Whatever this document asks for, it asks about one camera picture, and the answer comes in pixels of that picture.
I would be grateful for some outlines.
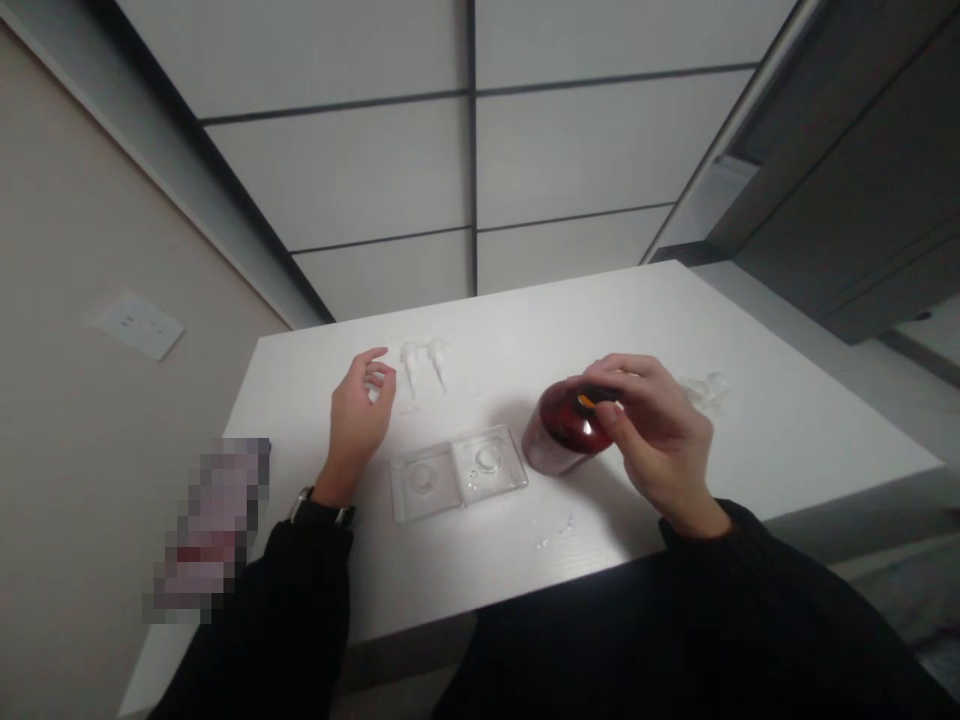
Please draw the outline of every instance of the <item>wristwatch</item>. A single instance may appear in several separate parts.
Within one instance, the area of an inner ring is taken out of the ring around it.
[[[310,502],[313,486],[305,487],[293,501],[288,520],[291,525],[326,525],[336,528],[348,528],[353,522],[356,508],[351,505],[347,508],[328,508],[324,505]]]

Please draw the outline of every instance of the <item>electrical outlet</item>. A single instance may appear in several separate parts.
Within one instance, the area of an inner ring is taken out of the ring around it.
[[[157,361],[163,360],[183,334],[183,325],[133,292],[120,298],[93,326]]]

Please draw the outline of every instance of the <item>amber bottle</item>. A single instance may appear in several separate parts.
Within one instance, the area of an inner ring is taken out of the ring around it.
[[[558,476],[610,447],[613,441],[594,408],[617,397],[615,390],[568,380],[544,390],[523,433],[523,454],[530,467]]]

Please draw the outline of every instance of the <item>left hand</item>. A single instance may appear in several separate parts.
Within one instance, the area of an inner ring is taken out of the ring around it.
[[[327,507],[347,507],[363,471],[380,447],[390,426],[397,394],[397,372],[376,362],[387,348],[357,355],[330,402],[330,451],[320,471],[311,500]],[[374,402],[367,383],[380,390]]]

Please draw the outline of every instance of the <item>right hand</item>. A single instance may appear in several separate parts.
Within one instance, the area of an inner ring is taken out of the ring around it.
[[[714,538],[732,524],[707,489],[713,425],[666,368],[647,355],[608,355],[583,379],[621,393],[621,409],[599,403],[597,418],[623,453],[637,491],[680,535]]]

